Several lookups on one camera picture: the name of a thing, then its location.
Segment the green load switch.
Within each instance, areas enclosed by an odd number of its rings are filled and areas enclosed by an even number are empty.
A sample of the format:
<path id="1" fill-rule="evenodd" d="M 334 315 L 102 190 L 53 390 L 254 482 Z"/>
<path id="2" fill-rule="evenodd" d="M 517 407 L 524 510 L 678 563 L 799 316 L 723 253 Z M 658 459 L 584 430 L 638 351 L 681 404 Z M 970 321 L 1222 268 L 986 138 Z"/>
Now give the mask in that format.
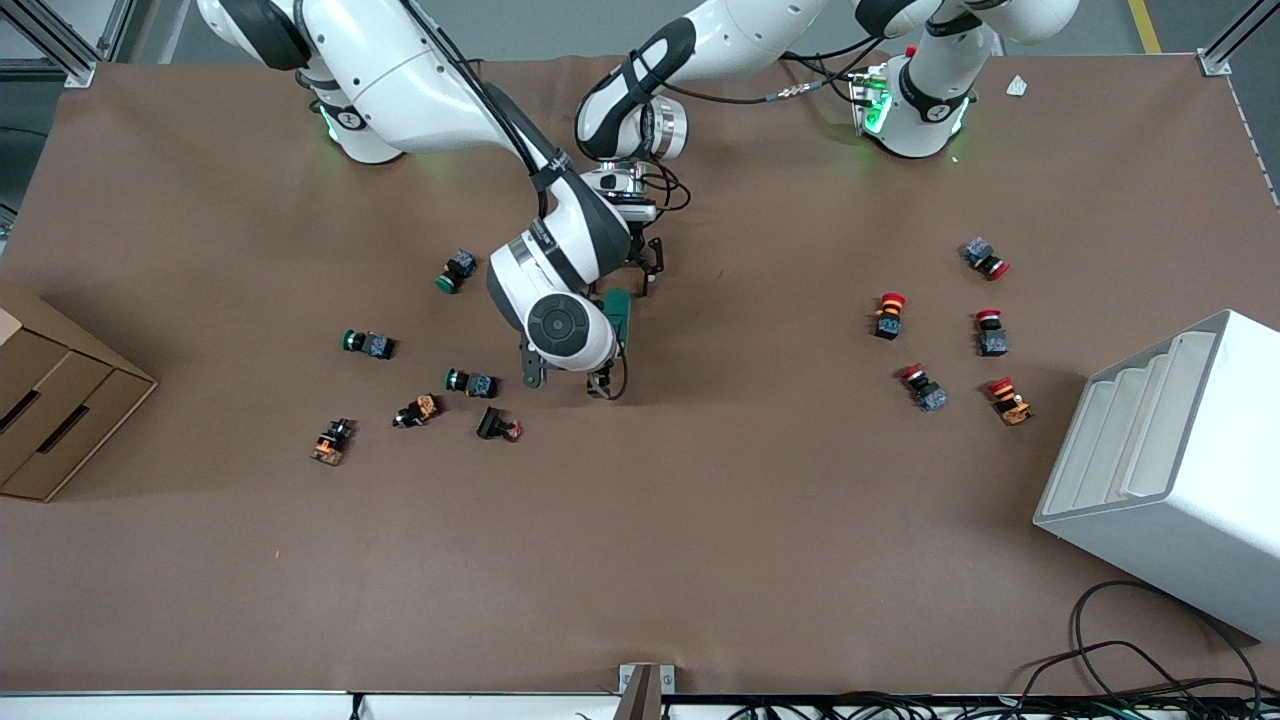
<path id="1" fill-rule="evenodd" d="M 614 340 L 617 343 L 614 355 L 617 357 L 623 357 L 628 347 L 632 293 L 621 287 L 609 288 L 602 297 L 602 311 L 614 332 Z"/>

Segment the brown paper table cover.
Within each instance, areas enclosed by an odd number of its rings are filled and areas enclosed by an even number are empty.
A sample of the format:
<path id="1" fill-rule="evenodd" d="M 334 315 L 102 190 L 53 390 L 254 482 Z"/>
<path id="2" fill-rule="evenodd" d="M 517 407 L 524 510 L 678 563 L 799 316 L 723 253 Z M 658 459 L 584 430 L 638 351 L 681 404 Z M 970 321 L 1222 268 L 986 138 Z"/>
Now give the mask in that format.
<path id="1" fill-rule="evenodd" d="M 692 102 L 692 202 L 602 402 L 524 388 L 483 279 L 433 284 L 531 220 L 515 158 L 361 167 L 289 76 L 101 69 L 58 104 L 0 274 L 159 384 L 51 503 L 0 501 L 0 688 L 594 691 L 635 661 L 703 692 L 1020 685 L 1116 575 L 1032 521 L 1085 378 L 1226 307 L 1280 327 L 1280 211 L 1188 56 L 1000 58 L 979 95 L 923 161 L 829 94 Z M 440 414 L 394 428 L 420 395 Z M 476 437 L 486 406 L 517 442 Z"/>

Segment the red button orange block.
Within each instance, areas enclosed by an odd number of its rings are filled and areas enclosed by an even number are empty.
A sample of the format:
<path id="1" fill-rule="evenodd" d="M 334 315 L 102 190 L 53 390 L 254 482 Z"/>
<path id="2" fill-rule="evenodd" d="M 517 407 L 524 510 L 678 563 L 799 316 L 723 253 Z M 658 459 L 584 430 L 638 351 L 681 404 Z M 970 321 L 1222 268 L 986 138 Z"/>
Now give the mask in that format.
<path id="1" fill-rule="evenodd" d="M 986 389 L 993 410 L 1006 427 L 1018 427 L 1034 416 L 1030 405 L 1018 393 L 1011 377 L 992 380 Z"/>

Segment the brown cardboard box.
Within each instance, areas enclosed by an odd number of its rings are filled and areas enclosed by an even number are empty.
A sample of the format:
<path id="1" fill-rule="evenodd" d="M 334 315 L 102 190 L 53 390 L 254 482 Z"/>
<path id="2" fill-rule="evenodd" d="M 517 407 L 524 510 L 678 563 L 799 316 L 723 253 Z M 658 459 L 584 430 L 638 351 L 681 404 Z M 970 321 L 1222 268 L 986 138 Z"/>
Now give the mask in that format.
<path id="1" fill-rule="evenodd" d="M 50 502 L 156 386 L 36 292 L 0 281 L 0 497 Z"/>

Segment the white slotted storage bin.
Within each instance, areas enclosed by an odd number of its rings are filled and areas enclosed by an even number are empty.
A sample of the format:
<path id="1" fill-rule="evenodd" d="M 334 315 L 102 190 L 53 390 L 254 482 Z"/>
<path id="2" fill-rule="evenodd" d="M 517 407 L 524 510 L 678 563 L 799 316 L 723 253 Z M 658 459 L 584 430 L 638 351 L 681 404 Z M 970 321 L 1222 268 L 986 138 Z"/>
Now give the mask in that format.
<path id="1" fill-rule="evenodd" d="M 1033 521 L 1280 644 L 1280 331 L 1228 309 L 1091 375 Z"/>

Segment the metal table edge bracket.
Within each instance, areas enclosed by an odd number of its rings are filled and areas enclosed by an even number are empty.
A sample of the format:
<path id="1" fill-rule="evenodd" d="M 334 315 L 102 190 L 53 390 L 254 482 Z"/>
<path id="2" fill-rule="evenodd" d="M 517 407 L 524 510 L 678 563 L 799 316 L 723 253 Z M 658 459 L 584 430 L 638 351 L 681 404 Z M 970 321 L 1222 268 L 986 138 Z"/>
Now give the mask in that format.
<path id="1" fill-rule="evenodd" d="M 676 692 L 673 664 L 622 664 L 620 702 L 612 720 L 671 720 L 667 694 Z"/>

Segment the white table edge rail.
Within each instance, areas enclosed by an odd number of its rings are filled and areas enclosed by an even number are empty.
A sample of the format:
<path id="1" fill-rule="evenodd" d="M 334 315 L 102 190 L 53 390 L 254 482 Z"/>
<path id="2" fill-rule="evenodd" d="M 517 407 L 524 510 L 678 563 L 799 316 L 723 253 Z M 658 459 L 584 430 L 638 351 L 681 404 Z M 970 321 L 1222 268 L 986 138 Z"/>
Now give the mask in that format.
<path id="1" fill-rule="evenodd" d="M 0 720 L 612 720 L 609 694 L 376 694 L 339 692 L 0 694 Z M 1245 720 L 1245 710 L 1197 717 L 1174 708 L 1129 711 L 1098 702 L 1075 707 L 897 703 L 869 700 L 667 700 L 671 720 Z"/>

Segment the aluminium frame profile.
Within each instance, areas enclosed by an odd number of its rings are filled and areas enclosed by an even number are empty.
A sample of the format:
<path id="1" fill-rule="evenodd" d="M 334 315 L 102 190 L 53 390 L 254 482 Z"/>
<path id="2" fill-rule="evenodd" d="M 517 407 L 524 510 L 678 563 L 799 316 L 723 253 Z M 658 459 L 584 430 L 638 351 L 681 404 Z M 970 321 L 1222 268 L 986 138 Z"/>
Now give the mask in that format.
<path id="1" fill-rule="evenodd" d="M 1202 74 L 1230 76 L 1230 58 L 1277 14 L 1280 0 L 1249 0 L 1207 47 L 1197 49 Z"/>
<path id="2" fill-rule="evenodd" d="M 64 76 L 67 87 L 92 83 L 102 55 L 45 0 L 0 0 L 0 19 L 38 51 L 51 70 Z"/>

